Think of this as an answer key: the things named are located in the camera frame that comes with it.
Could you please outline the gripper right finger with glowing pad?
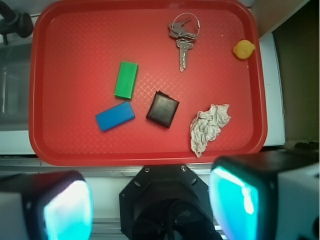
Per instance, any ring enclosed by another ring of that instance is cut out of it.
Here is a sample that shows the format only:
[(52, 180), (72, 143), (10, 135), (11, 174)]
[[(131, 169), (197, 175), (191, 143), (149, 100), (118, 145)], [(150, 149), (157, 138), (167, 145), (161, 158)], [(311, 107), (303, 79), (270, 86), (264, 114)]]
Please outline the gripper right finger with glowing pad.
[(317, 240), (319, 176), (317, 152), (220, 156), (209, 175), (213, 215), (229, 240)]

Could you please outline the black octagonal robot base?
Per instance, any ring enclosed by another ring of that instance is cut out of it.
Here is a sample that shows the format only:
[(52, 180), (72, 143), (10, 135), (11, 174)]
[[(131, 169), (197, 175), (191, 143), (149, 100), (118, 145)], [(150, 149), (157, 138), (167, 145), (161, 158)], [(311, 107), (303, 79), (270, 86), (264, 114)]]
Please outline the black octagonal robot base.
[(144, 166), (119, 193), (130, 240), (220, 240), (209, 186), (186, 165)]

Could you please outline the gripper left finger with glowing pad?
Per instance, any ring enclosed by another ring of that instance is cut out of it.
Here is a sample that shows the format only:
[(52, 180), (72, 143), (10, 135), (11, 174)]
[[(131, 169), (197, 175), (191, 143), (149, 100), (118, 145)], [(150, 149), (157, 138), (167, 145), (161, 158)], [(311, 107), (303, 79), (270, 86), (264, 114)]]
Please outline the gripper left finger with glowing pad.
[(88, 240), (93, 217), (91, 187), (77, 171), (0, 178), (2, 240)]

